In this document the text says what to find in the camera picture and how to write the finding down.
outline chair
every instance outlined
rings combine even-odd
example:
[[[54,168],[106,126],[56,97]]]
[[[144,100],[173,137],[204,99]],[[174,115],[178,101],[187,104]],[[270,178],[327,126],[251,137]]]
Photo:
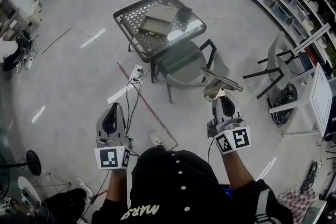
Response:
[[[212,51],[208,63],[206,63],[202,50],[209,45]],[[213,61],[214,71],[227,76],[228,68],[221,61],[217,48],[210,39],[200,48],[192,41],[184,41],[183,44],[175,46],[155,61],[157,66],[155,77],[161,72],[166,79],[169,101],[172,104],[171,87],[180,90],[192,90],[206,86],[207,79],[203,77],[201,80],[200,67],[210,69]]]
[[[278,48],[284,51],[279,54],[276,54],[276,51]],[[291,54],[290,58],[287,61],[282,60],[280,57],[285,54]],[[262,97],[266,92],[268,92],[275,85],[280,90],[283,90],[287,86],[288,82],[291,79],[288,63],[295,58],[297,58],[297,56],[295,56],[294,53],[290,49],[288,49],[288,45],[285,40],[284,32],[280,32],[268,50],[268,58],[258,62],[258,64],[267,62],[266,70],[262,72],[250,74],[247,76],[243,76],[244,79],[248,79],[248,78],[253,78],[257,76],[262,76],[265,74],[269,75],[272,83],[264,91],[262,91],[261,94],[257,96],[257,99]]]

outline gray floor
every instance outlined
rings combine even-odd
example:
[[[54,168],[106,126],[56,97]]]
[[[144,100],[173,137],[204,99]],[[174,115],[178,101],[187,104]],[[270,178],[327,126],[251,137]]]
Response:
[[[130,74],[136,62],[94,41],[82,49],[80,47],[90,39],[86,35],[94,36],[105,29],[97,40],[127,52],[128,42],[112,14],[139,0],[41,1],[44,23],[33,34],[40,34],[37,48],[41,50],[32,68],[23,70],[11,79],[10,99],[15,116],[8,116],[6,121],[8,126],[14,121],[18,132],[11,136],[10,142],[17,148],[17,157],[33,149],[40,156],[44,171],[65,180],[81,177],[97,191],[106,173],[97,169],[93,153],[96,120],[107,108],[107,99],[127,83],[118,63]],[[247,81],[242,78],[244,74],[262,69],[257,65],[257,60],[266,57],[269,45],[280,31],[279,26],[253,0],[181,1],[203,18],[208,27],[194,41],[200,45],[211,38],[230,68],[229,77],[244,86],[243,92],[234,95],[252,132],[253,146],[240,152],[247,168],[257,178],[276,157],[275,165],[265,181],[276,194],[299,187],[311,161],[320,160],[320,148],[316,146],[316,141],[321,138],[283,138],[283,130],[273,124],[267,113],[265,98],[256,99],[256,94],[267,85],[267,78]],[[41,55],[69,26],[72,30]],[[127,55],[139,60],[135,52]],[[130,130],[134,150],[140,154],[149,148],[150,132],[157,130],[169,147],[177,142],[176,149],[189,150],[206,159],[211,142],[206,136],[206,123],[212,115],[211,104],[202,98],[202,91],[172,89],[174,104],[169,104],[163,78],[159,77],[157,83],[151,84],[147,76],[142,94],[168,132],[140,100]],[[118,101],[125,105],[124,97]],[[34,115],[44,106],[45,110],[33,123]],[[304,128],[304,123],[300,113],[296,113],[290,128],[294,130],[300,127]],[[325,147],[323,144],[323,159],[326,156]],[[129,175],[135,162],[133,157]],[[218,180],[227,183],[216,146],[212,148],[210,164]],[[314,184],[317,192],[330,167],[331,163],[324,161]],[[101,203],[102,198],[89,210],[88,218]]]

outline white sneaker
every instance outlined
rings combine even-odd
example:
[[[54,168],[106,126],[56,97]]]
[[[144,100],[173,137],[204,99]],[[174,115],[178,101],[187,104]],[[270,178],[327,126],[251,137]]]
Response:
[[[90,201],[93,198],[93,191],[85,184],[82,179],[78,177],[75,177],[75,179],[79,181],[79,186],[86,192],[86,199]]]
[[[151,140],[154,146],[163,146],[162,137],[156,131],[151,133]]]

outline wire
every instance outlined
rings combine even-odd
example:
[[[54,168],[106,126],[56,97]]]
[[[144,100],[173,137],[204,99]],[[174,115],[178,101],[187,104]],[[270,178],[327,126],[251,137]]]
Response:
[[[209,146],[209,150],[208,150],[208,163],[209,163],[209,158],[210,158],[210,150],[211,150],[211,146],[213,145],[215,141],[215,138],[212,139],[211,143],[210,143],[210,146]]]
[[[6,163],[9,163],[9,162],[13,162],[13,163],[15,163],[15,164],[21,164],[21,161],[23,160],[23,163],[25,163],[26,162],[26,159],[25,158],[21,158],[20,160],[19,160],[19,162],[17,163],[15,160],[13,160],[13,159],[9,159],[9,160],[7,160],[7,161],[5,161]]]
[[[140,92],[141,92],[141,82],[140,82],[139,79],[143,77],[144,73],[143,73],[143,71],[141,69],[140,69],[140,71],[141,71],[141,75],[138,76],[137,78],[131,78],[127,82],[127,85],[126,85],[125,96],[126,96],[126,101],[127,101],[128,118],[127,118],[127,125],[126,125],[126,132],[125,132],[125,134],[128,134],[128,131],[130,129],[132,118],[133,118],[133,114],[134,114],[134,110],[135,110],[135,107],[137,106],[137,103],[138,103],[138,100],[139,100],[139,95],[140,95]],[[136,84],[133,84],[132,82],[136,82],[137,84],[139,84],[139,89],[137,89],[136,88]],[[128,88],[129,88],[130,85],[133,85],[135,87],[135,89],[137,90],[137,92],[138,92],[138,95],[136,96],[135,105],[134,105],[134,108],[133,108],[133,111],[131,112],[131,114],[130,114],[130,104],[129,104],[129,100],[128,100]]]
[[[94,195],[94,197],[93,197],[93,199],[92,199],[93,202],[90,202],[90,205],[89,205],[88,208],[85,210],[85,212],[81,215],[81,217],[79,218],[79,220],[78,220],[77,223],[80,222],[80,220],[81,220],[82,217],[86,214],[86,212],[89,210],[89,208],[91,207],[91,205],[93,205],[93,204],[95,203],[95,201],[96,201],[96,199],[97,199],[97,197],[98,197],[98,193],[100,192],[101,188],[103,187],[103,185],[104,185],[104,183],[105,183],[105,181],[106,181],[106,178],[108,177],[110,171],[111,171],[111,170],[109,170],[109,171],[107,172],[106,177],[105,177],[105,179],[104,179],[104,181],[103,181],[103,184],[101,184],[101,186],[100,186],[100,188],[98,189],[96,195]]]
[[[36,201],[34,204],[36,204],[36,203],[38,203],[38,202],[41,203],[41,204],[45,204],[45,205],[46,205],[46,208],[47,208],[47,210],[48,210],[48,216],[47,216],[47,220],[46,220],[46,224],[47,224],[48,221],[49,221],[50,210],[49,210],[47,204],[46,204],[44,201]]]
[[[106,47],[109,47],[109,48],[112,48],[112,49],[115,49],[115,50],[120,51],[120,52],[121,52],[122,54],[124,54],[127,58],[129,58],[129,59],[131,59],[131,60],[137,62],[138,64],[140,64],[140,65],[142,65],[142,66],[145,66],[145,67],[147,68],[146,75],[147,75],[147,73],[149,72],[150,67],[148,67],[148,66],[144,65],[143,63],[139,62],[138,60],[136,60],[136,59],[134,59],[134,58],[128,56],[128,55],[125,54],[125,52],[123,52],[121,49],[116,48],[116,47],[114,47],[114,46],[107,45],[107,44],[105,44],[105,43],[103,43],[103,42],[100,42],[100,41],[96,40],[94,37],[89,36],[89,35],[86,35],[85,32],[82,31],[82,30],[72,31],[72,26],[70,26],[70,25],[62,25],[62,24],[60,24],[60,23],[57,23],[57,24],[58,24],[59,26],[61,26],[61,27],[69,26],[69,27],[71,28],[71,32],[73,32],[73,33],[82,32],[86,37],[90,37],[90,38],[92,38],[95,42],[97,42],[97,43],[99,43],[99,44],[102,44],[102,45],[104,45],[104,46],[106,46]]]
[[[0,152],[0,155],[1,155],[1,158],[4,160],[4,162],[6,163],[6,160],[5,160],[4,156],[1,154],[1,152]],[[5,192],[3,193],[3,195],[0,197],[0,200],[6,197],[8,191],[9,191],[9,185],[11,184],[11,181],[10,181],[10,174],[9,174],[9,168],[7,168],[7,174],[8,174],[8,176],[7,176],[7,178],[8,178],[8,186],[7,186],[6,191],[5,191]]]

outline power strip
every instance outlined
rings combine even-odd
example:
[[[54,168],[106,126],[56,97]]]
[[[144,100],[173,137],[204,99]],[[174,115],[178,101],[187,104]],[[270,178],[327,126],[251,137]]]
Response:
[[[141,80],[141,76],[143,76],[142,65],[135,65],[131,73],[130,79],[139,78],[139,80]]]

